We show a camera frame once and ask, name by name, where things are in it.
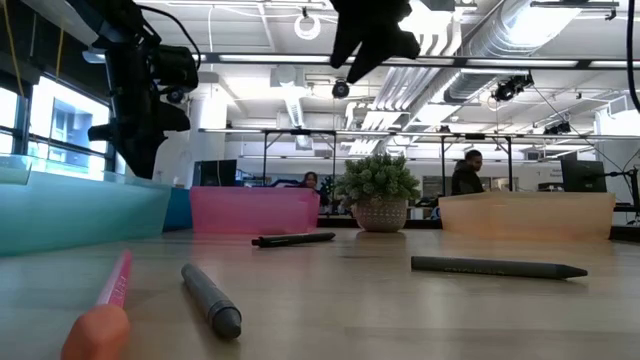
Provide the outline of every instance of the plant pot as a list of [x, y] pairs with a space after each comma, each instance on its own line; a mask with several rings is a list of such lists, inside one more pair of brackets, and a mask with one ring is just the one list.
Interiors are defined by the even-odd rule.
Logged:
[[353, 214], [358, 225], [366, 231], [396, 232], [407, 221], [407, 201], [358, 201]]

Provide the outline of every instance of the marker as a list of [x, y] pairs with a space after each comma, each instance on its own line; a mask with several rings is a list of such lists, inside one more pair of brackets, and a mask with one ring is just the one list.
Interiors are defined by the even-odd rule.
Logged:
[[129, 340], [129, 319], [123, 306], [132, 260], [129, 250], [120, 255], [96, 306], [73, 324], [62, 347], [62, 360], [120, 358], [120, 353]]
[[226, 340], [240, 336], [240, 310], [216, 287], [216, 284], [192, 264], [182, 267], [182, 277], [213, 331]]
[[296, 245], [296, 244], [330, 241], [335, 236], [336, 234], [334, 233], [302, 234], [302, 235], [287, 235], [287, 236], [260, 236], [257, 239], [251, 240], [251, 245], [259, 246], [261, 248], [290, 246], [290, 245]]
[[587, 270], [560, 264], [429, 256], [412, 256], [411, 269], [558, 280], [588, 275]]

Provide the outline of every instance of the pink marker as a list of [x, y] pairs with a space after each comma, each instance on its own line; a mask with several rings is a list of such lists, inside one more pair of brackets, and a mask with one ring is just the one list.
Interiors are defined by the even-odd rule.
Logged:
[[123, 306], [132, 256], [125, 250], [118, 258], [98, 302], [80, 316], [62, 347], [62, 360], [117, 360], [129, 339], [129, 319]]

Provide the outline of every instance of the potted plant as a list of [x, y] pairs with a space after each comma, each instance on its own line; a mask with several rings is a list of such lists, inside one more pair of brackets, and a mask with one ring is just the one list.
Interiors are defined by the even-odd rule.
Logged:
[[373, 155], [345, 162], [336, 194], [353, 204], [358, 225], [366, 231], [396, 232], [407, 220], [407, 200], [416, 199], [420, 183], [405, 168], [404, 157]]

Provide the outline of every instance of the person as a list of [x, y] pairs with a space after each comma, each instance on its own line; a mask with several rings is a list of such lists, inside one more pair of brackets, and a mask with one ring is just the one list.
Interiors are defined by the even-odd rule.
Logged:
[[476, 174], [482, 168], [482, 153], [471, 150], [464, 156], [464, 160], [456, 163], [451, 178], [451, 195], [476, 194], [484, 192], [480, 178]]
[[323, 194], [320, 191], [316, 190], [317, 186], [318, 186], [318, 174], [314, 173], [313, 171], [309, 171], [308, 173], [304, 174], [304, 180], [302, 180], [300, 187], [315, 190], [315, 192], [318, 193], [318, 195], [320, 195], [320, 205], [322, 206], [329, 205], [329, 198], [327, 197], [326, 194]]

